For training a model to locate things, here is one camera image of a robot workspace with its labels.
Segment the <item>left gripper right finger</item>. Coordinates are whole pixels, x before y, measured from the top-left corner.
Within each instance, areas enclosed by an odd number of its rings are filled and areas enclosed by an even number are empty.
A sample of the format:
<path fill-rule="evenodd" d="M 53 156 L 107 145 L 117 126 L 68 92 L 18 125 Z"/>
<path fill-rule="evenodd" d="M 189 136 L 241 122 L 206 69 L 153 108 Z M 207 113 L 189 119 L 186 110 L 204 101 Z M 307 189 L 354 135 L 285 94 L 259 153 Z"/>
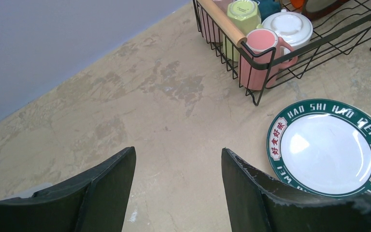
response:
<path fill-rule="evenodd" d="M 234 232 L 371 232 L 371 194 L 334 199 L 284 184 L 228 148 L 221 168 Z"/>

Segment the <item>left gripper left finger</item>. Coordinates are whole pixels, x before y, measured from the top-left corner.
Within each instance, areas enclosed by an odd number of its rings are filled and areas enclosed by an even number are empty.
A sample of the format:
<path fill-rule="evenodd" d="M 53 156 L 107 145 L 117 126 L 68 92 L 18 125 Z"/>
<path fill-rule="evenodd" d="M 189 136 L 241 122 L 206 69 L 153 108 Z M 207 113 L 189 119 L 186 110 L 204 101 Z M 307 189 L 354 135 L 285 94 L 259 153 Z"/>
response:
<path fill-rule="evenodd" d="M 0 201 L 0 232 L 120 232 L 136 167 L 126 147 L 28 198 Z"/>

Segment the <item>green rimmed white plate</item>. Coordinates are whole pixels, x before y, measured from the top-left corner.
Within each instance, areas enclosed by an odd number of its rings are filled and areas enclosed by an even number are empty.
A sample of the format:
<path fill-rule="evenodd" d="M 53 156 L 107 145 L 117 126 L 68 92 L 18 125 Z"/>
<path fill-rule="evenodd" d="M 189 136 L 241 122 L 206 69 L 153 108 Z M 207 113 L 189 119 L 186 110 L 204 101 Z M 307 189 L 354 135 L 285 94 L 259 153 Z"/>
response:
<path fill-rule="evenodd" d="M 333 198 L 371 194 L 371 115 L 329 99 L 283 109 L 266 138 L 270 165 L 283 183 Z"/>

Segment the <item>light pink faceted mug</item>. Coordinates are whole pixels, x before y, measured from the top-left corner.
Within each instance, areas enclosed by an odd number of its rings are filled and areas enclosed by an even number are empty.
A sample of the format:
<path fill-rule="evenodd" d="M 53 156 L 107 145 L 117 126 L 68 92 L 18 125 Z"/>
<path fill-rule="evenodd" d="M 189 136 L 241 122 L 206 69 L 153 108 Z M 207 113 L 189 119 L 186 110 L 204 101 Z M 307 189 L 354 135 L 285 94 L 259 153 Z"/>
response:
<path fill-rule="evenodd" d="M 223 13 L 227 14 L 228 5 L 233 3 L 233 0 L 213 0 L 213 3 L 215 3 Z M 200 22 L 203 38 L 206 38 L 206 41 L 210 43 L 221 44 L 223 36 L 221 30 L 202 8 L 200 8 Z"/>

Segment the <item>white handled cup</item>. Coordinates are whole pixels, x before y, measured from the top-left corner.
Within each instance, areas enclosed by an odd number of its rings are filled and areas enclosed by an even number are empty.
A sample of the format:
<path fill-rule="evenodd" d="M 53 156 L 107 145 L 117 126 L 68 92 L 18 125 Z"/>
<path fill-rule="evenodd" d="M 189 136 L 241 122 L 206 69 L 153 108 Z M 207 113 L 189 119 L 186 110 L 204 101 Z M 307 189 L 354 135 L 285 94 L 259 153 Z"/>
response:
<path fill-rule="evenodd" d="M 282 37 L 294 49 L 307 45 L 313 34 L 313 25 L 307 17 L 285 9 L 265 18 L 262 26 Z"/>

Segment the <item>green faceted mug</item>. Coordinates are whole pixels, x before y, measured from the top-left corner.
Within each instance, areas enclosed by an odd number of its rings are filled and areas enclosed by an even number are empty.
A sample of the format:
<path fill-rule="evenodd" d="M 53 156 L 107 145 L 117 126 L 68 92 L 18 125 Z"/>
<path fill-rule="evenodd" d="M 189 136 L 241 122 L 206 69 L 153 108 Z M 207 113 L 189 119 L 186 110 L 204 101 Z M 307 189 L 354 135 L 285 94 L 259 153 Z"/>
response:
<path fill-rule="evenodd" d="M 228 5 L 228 18 L 246 36 L 251 31 L 263 28 L 258 2 L 254 0 L 236 0 Z M 239 62 L 240 53 L 223 35 L 222 50 L 227 57 L 234 62 Z"/>

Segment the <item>dark blue bowl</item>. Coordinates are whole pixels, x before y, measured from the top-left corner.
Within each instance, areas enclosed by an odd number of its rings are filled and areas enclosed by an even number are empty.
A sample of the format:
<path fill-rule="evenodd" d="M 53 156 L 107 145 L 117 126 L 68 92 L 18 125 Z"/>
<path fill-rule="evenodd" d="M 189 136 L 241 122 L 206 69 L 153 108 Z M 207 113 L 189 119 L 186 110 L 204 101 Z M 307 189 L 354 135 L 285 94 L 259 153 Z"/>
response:
<path fill-rule="evenodd" d="M 256 3 L 259 8 L 261 21 L 281 10 L 281 4 L 278 0 L 256 0 Z"/>

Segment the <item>red rimmed plate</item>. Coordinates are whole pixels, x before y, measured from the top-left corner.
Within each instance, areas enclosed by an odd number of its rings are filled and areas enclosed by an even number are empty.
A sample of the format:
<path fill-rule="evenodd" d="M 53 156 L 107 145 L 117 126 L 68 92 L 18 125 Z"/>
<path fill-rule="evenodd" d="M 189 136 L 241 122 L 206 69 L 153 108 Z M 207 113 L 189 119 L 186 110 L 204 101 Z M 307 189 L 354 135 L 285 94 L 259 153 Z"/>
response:
<path fill-rule="evenodd" d="M 325 17 L 340 8 L 349 0 L 306 0 L 302 6 L 302 14 L 309 20 Z"/>

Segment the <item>orange small plate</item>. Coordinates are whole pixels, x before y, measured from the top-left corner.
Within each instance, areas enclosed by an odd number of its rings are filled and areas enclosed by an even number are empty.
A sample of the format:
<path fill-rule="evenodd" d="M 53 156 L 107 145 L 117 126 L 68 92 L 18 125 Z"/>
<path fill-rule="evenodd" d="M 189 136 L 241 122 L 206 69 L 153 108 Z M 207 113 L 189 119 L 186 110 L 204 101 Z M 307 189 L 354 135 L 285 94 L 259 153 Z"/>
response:
<path fill-rule="evenodd" d="M 299 10 L 299 9 L 302 9 L 302 7 L 304 6 L 305 0 L 290 0 L 290 3 L 292 7 Z"/>

